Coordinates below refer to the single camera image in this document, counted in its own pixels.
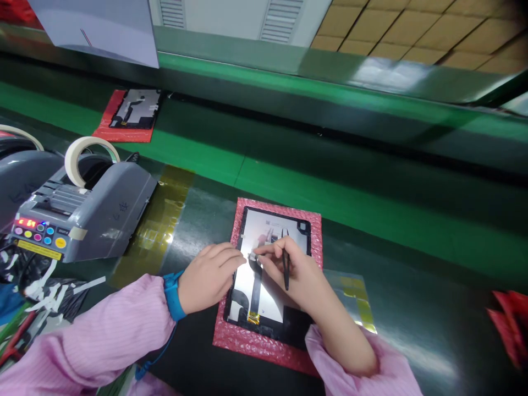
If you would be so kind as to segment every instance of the air vent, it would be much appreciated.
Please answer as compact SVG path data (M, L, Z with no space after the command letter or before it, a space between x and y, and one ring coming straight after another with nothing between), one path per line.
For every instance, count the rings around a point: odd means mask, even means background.
M304 0L269 0L260 40L288 44L303 4Z
M159 0L163 26L185 29L185 4L183 0Z

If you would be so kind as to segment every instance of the cardboard box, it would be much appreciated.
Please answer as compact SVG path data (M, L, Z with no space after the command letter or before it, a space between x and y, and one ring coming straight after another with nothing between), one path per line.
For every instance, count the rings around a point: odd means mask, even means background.
M359 7L331 5L317 34L345 38L360 12L361 8Z
M410 46L401 46L398 44L379 43L370 53L371 57L389 58L399 61L403 55L410 50Z
M491 15L492 18L500 19L519 19L522 10L519 8L516 0L506 0Z
M366 9L346 39L378 42L399 14L398 11Z
M386 11L401 11L409 4L409 0L370 0L367 8L386 10Z
M528 33L524 33L499 49L496 56L506 59L528 59Z
M432 13L443 13L453 2L453 0L411 0L405 7L412 11L423 11Z
M412 46L440 18L440 14L405 10L385 33L382 42Z
M317 35L313 38L310 48L315 48L317 50L337 51L342 42L343 39L340 37Z
M491 55L474 54L469 52L453 52L442 62L442 66L448 66L457 69L475 70L491 58Z
M334 0L333 6L363 7L369 0Z
M402 60L410 62L420 62L423 64L435 64L446 54L447 51L413 47L409 50L408 53L405 54Z
M495 57L488 60L477 70L485 73L517 74L526 69L528 63L519 59L504 59Z
M503 0L456 0L445 12L447 14L491 17Z
M514 21L487 19L456 46L457 51L491 54L513 39L522 25Z
M418 40L416 46L448 51L483 21L484 18L445 14Z
M357 55L367 56L372 49L375 47L376 43L366 42L366 41L356 41L356 40L345 40L341 44L339 52L344 53L353 53Z

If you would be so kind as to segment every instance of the red led display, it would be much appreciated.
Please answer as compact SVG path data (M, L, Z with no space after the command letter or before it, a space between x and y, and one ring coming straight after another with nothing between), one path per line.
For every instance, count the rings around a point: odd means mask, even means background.
M19 225L19 226L23 226L23 227L28 227L28 228L35 228L35 226L37 225L37 223L35 222L35 220L31 220L31 219L26 219L26 218L23 218L23 217L20 217L16 223Z

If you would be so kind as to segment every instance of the tablet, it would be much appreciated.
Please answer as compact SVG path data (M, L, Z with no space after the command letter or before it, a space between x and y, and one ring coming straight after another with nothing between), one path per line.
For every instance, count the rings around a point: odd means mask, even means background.
M224 319L231 324L306 350L304 337L312 319L263 271L253 249L289 235L310 255L310 222L244 207L239 249L247 263L233 275Z

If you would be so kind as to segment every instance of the tape roll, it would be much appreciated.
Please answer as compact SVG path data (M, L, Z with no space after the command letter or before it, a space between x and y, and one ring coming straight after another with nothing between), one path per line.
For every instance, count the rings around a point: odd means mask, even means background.
M70 178L71 182L77 187L84 188L86 182L79 173L79 156L84 151L85 148L92 145L100 145L108 151L112 158L113 163L120 161L119 154L117 154L116 149L109 142L100 137L86 136L81 137L75 140L66 152L64 157L64 168L66 169L66 174Z
M28 140L31 140L31 142L35 145L37 150L44 151L44 147L37 140L37 138L33 137L33 135L30 135L26 131L23 131L23 130L21 130L19 128L15 128L14 126L9 126L9 125L0 125L0 130L2 130L4 132L11 132L11 133L14 133L15 135L23 136L24 138L26 138Z

